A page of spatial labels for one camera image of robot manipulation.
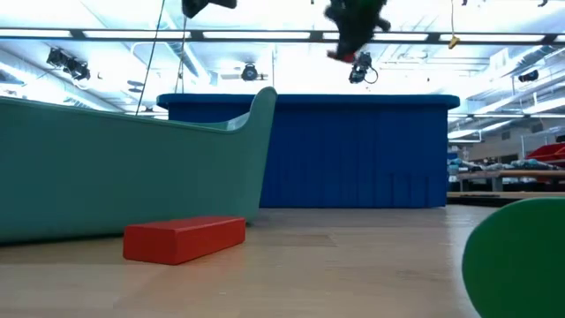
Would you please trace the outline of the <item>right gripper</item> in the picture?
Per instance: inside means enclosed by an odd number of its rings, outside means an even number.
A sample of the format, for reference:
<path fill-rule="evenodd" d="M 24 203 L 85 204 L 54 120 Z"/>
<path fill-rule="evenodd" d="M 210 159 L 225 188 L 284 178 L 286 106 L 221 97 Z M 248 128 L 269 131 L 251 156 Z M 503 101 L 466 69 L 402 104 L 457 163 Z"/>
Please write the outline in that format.
<path fill-rule="evenodd" d="M 391 23 L 381 16 L 388 0 L 330 0 L 324 16 L 333 21 L 338 30 L 336 49 L 339 54 L 354 53 L 367 43 L 375 28 L 389 32 Z"/>

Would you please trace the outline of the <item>long red wooden block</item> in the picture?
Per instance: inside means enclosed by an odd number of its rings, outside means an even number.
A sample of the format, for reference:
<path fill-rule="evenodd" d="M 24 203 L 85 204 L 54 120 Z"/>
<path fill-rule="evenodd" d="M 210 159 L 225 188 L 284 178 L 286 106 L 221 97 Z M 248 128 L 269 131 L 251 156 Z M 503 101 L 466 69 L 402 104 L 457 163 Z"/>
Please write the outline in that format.
<path fill-rule="evenodd" d="M 354 53 L 339 54 L 337 51 L 328 50 L 327 57 L 346 64 L 352 64 L 356 61 Z"/>

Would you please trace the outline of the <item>large blue plastic bin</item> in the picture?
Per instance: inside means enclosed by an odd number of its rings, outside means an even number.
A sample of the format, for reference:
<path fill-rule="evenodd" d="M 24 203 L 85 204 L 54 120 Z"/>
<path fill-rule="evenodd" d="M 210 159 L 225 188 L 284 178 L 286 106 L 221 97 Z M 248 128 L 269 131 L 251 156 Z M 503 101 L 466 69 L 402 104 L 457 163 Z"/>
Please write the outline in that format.
<path fill-rule="evenodd" d="M 206 214 L 437 208 L 453 95 L 163 94 L 174 187 Z"/>

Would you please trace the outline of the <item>small green plastic basket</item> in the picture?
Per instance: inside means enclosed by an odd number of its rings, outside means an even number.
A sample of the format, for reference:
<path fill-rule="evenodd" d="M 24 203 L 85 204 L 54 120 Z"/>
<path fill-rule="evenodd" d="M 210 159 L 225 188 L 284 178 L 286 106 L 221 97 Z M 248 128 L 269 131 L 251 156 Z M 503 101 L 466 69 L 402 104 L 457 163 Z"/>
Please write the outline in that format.
<path fill-rule="evenodd" d="M 0 97 L 0 246 L 260 208 L 277 93 L 195 124 Z"/>

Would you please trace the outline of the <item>yellow hanging pendant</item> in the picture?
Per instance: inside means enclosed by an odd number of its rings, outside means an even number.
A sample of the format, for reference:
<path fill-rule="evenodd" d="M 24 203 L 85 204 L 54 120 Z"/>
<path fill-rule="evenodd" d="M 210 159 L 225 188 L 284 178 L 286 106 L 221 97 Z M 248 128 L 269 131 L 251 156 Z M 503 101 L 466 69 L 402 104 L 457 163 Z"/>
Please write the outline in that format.
<path fill-rule="evenodd" d="M 449 0 L 450 3 L 450 28 L 451 28 L 451 38 L 448 42 L 448 48 L 453 49 L 459 42 L 460 38 L 456 36 L 455 30 L 455 0 Z"/>

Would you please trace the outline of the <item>wooden workbench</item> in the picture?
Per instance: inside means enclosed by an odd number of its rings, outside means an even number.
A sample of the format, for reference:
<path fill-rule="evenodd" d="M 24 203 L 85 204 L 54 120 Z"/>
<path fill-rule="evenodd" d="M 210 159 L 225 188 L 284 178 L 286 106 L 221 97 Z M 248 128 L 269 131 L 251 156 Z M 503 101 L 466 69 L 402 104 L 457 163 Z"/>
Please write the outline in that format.
<path fill-rule="evenodd" d="M 473 179 L 490 179 L 492 192 L 502 192 L 504 178 L 542 178 L 557 185 L 565 180 L 565 170 L 482 170 L 457 175 L 462 192 L 468 190 L 468 181 Z"/>

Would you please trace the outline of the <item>red storage bin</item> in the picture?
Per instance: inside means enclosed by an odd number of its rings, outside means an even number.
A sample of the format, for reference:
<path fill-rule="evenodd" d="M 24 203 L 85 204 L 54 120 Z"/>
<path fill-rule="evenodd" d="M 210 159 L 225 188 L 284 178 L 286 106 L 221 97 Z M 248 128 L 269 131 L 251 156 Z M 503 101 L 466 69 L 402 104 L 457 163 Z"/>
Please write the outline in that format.
<path fill-rule="evenodd" d="M 529 153 L 526 158 L 565 168 L 565 142 L 541 146 Z"/>

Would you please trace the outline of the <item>green wooden block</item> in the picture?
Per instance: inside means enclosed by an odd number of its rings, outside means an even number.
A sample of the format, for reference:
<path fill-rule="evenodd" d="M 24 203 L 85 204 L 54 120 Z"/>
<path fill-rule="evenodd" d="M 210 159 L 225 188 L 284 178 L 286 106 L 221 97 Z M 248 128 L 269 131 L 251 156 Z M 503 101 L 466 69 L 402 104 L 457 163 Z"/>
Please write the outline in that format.
<path fill-rule="evenodd" d="M 565 197 L 488 216 L 467 238 L 462 276 L 480 318 L 565 318 Z"/>

